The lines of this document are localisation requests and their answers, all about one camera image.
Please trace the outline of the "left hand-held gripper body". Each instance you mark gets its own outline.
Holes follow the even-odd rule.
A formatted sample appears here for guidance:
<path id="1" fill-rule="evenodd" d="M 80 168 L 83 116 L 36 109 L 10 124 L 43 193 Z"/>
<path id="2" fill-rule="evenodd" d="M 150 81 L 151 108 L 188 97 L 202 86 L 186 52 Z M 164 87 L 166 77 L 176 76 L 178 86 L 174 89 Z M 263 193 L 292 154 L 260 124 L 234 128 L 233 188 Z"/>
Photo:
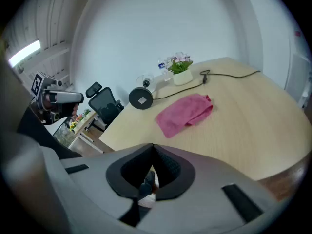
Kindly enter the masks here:
<path id="1" fill-rule="evenodd" d="M 57 92 L 66 92 L 61 90 L 62 85 L 62 81 L 54 79 L 41 71 L 37 71 L 35 74 L 30 93 L 44 125 L 51 125 L 63 117 L 72 115 L 73 103 L 56 103 Z"/>

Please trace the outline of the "long ceiling light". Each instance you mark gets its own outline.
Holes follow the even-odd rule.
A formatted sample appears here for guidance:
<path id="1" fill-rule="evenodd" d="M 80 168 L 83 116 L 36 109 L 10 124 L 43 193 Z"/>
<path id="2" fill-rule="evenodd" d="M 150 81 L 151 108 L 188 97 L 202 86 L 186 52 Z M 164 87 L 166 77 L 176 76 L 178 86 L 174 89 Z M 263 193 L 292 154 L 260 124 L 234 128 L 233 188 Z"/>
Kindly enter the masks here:
<path id="1" fill-rule="evenodd" d="M 29 55 L 41 49 L 40 41 L 37 39 L 31 44 L 27 45 L 23 49 L 19 50 L 16 54 L 14 54 L 9 60 L 8 63 L 11 67 L 15 67 L 22 60 L 24 60 Z"/>

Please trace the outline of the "white leg wooden table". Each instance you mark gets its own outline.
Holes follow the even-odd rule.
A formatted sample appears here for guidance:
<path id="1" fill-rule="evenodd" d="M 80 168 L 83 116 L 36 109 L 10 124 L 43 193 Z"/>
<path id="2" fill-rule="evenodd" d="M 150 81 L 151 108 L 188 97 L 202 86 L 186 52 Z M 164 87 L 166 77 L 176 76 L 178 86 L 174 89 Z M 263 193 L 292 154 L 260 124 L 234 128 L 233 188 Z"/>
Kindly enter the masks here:
<path id="1" fill-rule="evenodd" d="M 94 141 L 90 137 L 88 137 L 84 132 L 86 131 L 87 127 L 91 126 L 91 123 L 96 119 L 96 116 L 97 114 L 95 111 L 90 111 L 88 115 L 84 116 L 80 121 L 78 121 L 77 126 L 74 128 L 75 139 L 72 142 L 72 144 L 68 147 L 69 149 L 72 149 L 77 140 L 80 139 L 87 145 L 89 145 L 91 148 L 100 152 L 101 154 L 104 153 L 100 148 L 94 145 Z"/>

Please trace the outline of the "pink cloth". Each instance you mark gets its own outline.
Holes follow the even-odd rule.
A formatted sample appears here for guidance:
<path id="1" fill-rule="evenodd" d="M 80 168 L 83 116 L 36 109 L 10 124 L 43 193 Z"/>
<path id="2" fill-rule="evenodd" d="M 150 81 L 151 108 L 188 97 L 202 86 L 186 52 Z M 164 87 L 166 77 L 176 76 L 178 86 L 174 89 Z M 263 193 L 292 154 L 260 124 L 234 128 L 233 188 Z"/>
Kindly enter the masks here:
<path id="1" fill-rule="evenodd" d="M 165 108 L 156 116 L 156 122 L 166 138 L 172 138 L 186 126 L 196 125 L 213 110 L 208 95 L 191 94 Z"/>

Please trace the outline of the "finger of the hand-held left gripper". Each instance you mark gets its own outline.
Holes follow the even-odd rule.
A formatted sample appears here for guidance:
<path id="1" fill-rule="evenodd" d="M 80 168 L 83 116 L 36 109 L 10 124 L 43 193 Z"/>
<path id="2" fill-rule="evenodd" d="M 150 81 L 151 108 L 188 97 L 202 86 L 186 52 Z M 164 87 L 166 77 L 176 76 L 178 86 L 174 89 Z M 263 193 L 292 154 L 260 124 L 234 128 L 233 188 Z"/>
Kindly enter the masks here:
<path id="1" fill-rule="evenodd" d="M 57 92 L 56 97 L 57 104 L 83 103 L 84 101 L 83 94 L 76 92 Z"/>

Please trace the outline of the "dark frame window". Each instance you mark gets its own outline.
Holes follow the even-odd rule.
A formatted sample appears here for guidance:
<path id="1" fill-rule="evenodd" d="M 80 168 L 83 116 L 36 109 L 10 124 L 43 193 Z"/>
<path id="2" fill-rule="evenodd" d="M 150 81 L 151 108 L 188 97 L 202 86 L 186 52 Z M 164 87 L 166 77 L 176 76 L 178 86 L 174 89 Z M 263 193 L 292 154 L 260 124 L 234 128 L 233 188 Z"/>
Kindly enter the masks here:
<path id="1" fill-rule="evenodd" d="M 75 139 L 75 134 L 70 130 L 68 121 L 64 121 L 53 134 L 53 137 L 63 146 L 69 147 Z"/>

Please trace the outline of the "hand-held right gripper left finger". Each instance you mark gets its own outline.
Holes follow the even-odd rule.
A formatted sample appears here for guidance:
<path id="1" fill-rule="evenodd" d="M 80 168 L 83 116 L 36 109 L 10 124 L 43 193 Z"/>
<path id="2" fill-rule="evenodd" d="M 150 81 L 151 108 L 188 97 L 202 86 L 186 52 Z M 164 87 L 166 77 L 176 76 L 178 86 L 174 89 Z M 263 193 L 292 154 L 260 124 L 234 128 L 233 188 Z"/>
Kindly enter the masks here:
<path id="1" fill-rule="evenodd" d="M 141 210 L 139 187 L 122 176 L 146 176 L 142 166 L 152 144 L 95 157 L 60 160 L 43 148 L 45 169 L 69 222 L 70 234 L 155 234 L 153 210 Z"/>

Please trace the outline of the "white table lamp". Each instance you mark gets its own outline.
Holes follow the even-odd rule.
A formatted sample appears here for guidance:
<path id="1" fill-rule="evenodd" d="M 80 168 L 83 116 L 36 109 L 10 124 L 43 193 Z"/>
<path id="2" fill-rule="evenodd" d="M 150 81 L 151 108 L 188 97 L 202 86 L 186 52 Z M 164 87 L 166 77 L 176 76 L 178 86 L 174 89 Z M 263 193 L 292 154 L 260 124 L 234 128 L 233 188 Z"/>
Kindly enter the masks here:
<path id="1" fill-rule="evenodd" d="M 129 103 L 136 109 L 146 110 L 154 101 L 156 82 L 152 75 L 141 75 L 136 79 L 136 87 L 129 93 Z"/>

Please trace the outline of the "pink flowers in cream pot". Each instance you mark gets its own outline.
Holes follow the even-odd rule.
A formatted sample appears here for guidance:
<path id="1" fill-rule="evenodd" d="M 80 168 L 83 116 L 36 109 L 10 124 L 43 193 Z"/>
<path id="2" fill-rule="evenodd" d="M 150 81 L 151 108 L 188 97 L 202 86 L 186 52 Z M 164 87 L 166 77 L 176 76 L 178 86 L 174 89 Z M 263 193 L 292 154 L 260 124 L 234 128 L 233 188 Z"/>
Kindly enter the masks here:
<path id="1" fill-rule="evenodd" d="M 193 64 L 191 56 L 183 52 L 177 52 L 167 59 L 167 70 L 173 74 L 176 86 L 181 86 L 193 80 L 190 66 Z"/>

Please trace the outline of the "white water dispenser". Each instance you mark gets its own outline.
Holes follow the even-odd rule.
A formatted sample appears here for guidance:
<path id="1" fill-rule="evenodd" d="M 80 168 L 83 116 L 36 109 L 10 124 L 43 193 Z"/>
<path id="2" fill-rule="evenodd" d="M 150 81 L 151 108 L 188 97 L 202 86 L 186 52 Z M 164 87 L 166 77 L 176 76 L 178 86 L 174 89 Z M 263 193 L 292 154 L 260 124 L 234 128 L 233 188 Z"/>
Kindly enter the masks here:
<path id="1" fill-rule="evenodd" d="M 297 52 L 292 53 L 288 77 L 285 85 L 286 92 L 303 108 L 312 91 L 312 61 Z"/>

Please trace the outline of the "person's dark shoe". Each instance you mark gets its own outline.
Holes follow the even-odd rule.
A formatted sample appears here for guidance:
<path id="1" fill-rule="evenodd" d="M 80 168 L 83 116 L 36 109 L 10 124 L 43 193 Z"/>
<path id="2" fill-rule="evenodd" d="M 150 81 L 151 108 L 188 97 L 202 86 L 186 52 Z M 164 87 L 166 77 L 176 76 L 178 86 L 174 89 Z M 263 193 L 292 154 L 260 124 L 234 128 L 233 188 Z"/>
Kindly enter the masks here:
<path id="1" fill-rule="evenodd" d="M 139 187 L 138 200 L 141 200 L 153 193 L 155 187 L 155 172 L 149 171 Z"/>

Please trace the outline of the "clear water jug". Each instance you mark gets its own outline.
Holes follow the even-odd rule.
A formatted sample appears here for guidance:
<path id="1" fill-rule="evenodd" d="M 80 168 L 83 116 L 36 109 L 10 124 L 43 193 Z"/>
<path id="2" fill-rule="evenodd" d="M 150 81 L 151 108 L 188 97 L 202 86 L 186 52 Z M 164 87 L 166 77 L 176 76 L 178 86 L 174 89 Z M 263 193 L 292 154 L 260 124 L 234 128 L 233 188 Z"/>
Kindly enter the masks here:
<path id="1" fill-rule="evenodd" d="M 298 25 L 295 18 L 291 18 L 291 27 L 290 27 L 290 43 L 291 50 L 294 53 L 298 53 L 303 56 L 308 56 L 309 54 L 309 46 L 305 39 L 305 36 Z"/>

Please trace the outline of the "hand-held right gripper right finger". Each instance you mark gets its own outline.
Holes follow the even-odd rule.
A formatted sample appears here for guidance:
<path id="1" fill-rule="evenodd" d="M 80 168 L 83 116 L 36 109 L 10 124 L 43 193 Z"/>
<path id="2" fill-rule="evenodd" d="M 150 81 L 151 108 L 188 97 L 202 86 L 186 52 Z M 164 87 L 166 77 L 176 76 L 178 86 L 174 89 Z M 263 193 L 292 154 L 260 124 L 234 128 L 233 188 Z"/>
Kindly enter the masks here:
<path id="1" fill-rule="evenodd" d="M 259 209 L 259 217 L 277 204 L 274 196 L 260 183 L 229 164 L 208 156 L 162 146 L 171 154 L 189 161 L 195 169 L 192 185 L 175 199 L 155 202 L 138 223 L 137 229 L 151 234 L 220 234 L 243 227 L 247 222 L 224 192 L 237 186 Z"/>

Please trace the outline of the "person's black clothing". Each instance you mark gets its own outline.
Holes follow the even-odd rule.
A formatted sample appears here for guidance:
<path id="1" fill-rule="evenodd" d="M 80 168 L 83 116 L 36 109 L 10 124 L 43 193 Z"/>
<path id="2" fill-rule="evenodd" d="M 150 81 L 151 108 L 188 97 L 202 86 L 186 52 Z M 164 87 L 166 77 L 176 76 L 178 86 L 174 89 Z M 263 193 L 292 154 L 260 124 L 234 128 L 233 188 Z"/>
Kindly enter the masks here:
<path id="1" fill-rule="evenodd" d="M 34 139 L 40 146 L 51 148 L 59 159 L 82 157 L 81 154 L 71 151 L 60 144 L 45 128 L 33 110 L 28 107 L 20 121 L 17 132 Z"/>

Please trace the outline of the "black mesh headrest office chair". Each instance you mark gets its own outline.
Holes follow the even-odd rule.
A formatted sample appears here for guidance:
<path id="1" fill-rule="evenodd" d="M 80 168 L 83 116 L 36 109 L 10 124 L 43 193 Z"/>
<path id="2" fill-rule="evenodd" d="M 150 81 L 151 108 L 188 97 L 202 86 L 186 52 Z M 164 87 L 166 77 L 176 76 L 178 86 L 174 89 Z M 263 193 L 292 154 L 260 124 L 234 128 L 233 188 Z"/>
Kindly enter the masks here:
<path id="1" fill-rule="evenodd" d="M 98 114 L 99 118 L 105 124 L 104 129 L 98 127 L 92 122 L 92 126 L 104 132 L 113 120 L 124 109 L 120 100 L 115 100 L 113 93 L 109 87 L 102 88 L 102 86 L 95 82 L 85 92 L 89 99 L 88 105 Z"/>

